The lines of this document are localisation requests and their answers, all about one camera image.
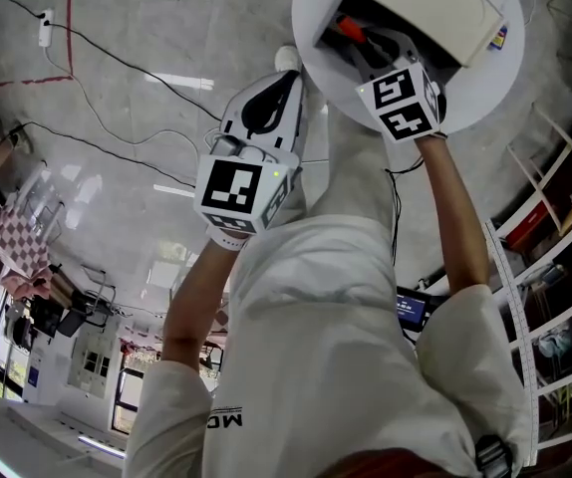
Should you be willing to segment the pink checkered cloth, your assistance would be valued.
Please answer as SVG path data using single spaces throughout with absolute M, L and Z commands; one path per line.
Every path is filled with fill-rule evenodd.
M 0 261 L 25 278 L 49 265 L 48 247 L 28 220 L 14 209 L 0 207 Z

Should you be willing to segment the white power strip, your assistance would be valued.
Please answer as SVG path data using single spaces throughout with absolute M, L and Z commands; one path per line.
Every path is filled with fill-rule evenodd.
M 38 35 L 38 45 L 47 49 L 52 44 L 53 28 L 52 21 L 55 17 L 55 10 L 48 8 L 39 14 L 40 27 Z

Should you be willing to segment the white measuring strip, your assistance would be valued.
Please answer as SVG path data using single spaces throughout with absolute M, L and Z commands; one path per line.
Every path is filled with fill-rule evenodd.
M 538 459 L 539 400 L 534 353 L 531 340 L 529 339 L 529 327 L 518 285 L 494 225 L 490 220 L 486 220 L 483 223 L 483 231 L 487 239 L 489 252 L 494 260 L 502 284 L 502 295 L 508 304 L 515 328 L 515 344 L 519 351 L 524 389 L 528 397 L 531 425 L 529 428 L 529 442 L 527 443 L 524 466 L 533 467 L 537 464 Z

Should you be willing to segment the round white table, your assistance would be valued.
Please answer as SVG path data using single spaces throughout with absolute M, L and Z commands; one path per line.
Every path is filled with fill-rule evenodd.
M 316 44 L 341 0 L 292 0 L 296 46 L 313 83 L 343 114 L 367 127 L 375 122 L 361 102 L 356 69 L 333 50 Z M 446 115 L 442 130 L 451 134 L 489 115 L 504 99 L 518 75 L 524 54 L 525 26 L 519 0 L 489 0 L 507 25 L 507 42 L 500 51 L 488 48 L 471 67 L 459 70 L 445 85 Z

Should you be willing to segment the white wristband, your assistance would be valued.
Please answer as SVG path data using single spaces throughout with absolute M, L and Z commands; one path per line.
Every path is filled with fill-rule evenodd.
M 213 225 L 208 227 L 207 233 L 216 245 L 232 252 L 241 251 L 250 237 L 249 234 L 224 231 Z

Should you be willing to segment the white box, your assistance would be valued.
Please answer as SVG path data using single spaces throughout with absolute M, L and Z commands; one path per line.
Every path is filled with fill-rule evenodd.
M 337 14 L 350 16 L 362 28 L 402 32 L 416 44 L 425 39 L 464 68 L 489 45 L 503 22 L 489 0 L 341 0 L 328 22 L 334 28 Z

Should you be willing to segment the red and black tool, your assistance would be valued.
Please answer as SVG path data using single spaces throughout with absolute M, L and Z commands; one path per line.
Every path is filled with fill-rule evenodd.
M 362 27 L 345 14 L 337 14 L 334 18 L 337 31 L 347 40 L 354 44 L 364 45 L 368 43 L 368 37 Z

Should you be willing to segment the white cabinet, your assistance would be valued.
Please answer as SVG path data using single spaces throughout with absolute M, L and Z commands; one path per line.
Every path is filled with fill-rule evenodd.
M 67 386 L 103 398 L 116 341 L 117 337 L 107 328 L 83 326 L 73 347 Z

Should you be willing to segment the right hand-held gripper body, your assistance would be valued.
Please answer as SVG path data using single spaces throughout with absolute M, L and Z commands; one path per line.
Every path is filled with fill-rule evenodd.
M 392 143 L 441 131 L 443 91 L 418 58 L 390 63 L 375 55 L 354 55 L 362 83 L 355 87 L 350 118 L 378 130 Z

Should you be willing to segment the black folding chair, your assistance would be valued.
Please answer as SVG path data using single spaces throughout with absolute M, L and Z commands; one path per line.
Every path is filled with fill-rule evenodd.
M 89 265 L 81 266 L 87 278 L 97 286 L 97 290 L 81 292 L 75 289 L 71 295 L 71 308 L 61 321 L 61 326 L 69 326 L 69 332 L 74 334 L 83 324 L 103 330 L 115 314 L 114 302 L 117 288 L 110 280 L 105 270 Z

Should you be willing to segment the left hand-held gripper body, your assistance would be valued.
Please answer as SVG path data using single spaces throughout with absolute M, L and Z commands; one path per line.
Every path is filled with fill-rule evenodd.
M 221 134 L 199 162 L 194 209 L 222 230 L 264 233 L 291 194 L 300 165 L 292 151 Z

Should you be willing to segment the white shelf unit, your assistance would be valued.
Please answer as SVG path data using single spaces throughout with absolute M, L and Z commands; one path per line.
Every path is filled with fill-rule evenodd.
M 542 107 L 534 107 L 533 114 L 552 141 L 552 154 L 548 159 L 527 157 L 513 145 L 507 148 L 533 191 L 503 223 L 491 222 L 529 327 L 538 383 L 539 453 L 572 441 L 572 136 Z M 493 296 L 524 385 L 514 324 L 490 257 L 498 276 Z

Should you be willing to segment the black screen device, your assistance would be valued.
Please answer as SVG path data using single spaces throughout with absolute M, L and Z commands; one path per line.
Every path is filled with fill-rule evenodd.
M 427 324 L 433 306 L 430 304 L 430 295 L 397 287 L 397 314 L 404 337 L 412 344 Z

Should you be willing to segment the person's white trousers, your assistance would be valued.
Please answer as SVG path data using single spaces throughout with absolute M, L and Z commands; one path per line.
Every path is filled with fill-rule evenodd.
M 390 166 L 383 137 L 327 103 L 329 184 L 313 204 L 295 195 L 295 219 L 316 216 L 355 216 L 393 230 L 394 192 L 386 170 Z

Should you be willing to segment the person's right forearm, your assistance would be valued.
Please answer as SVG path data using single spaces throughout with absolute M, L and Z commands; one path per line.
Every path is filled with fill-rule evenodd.
M 454 295 L 487 284 L 489 256 L 485 237 L 446 140 L 432 135 L 418 139 L 416 145 L 432 190 L 449 291 Z

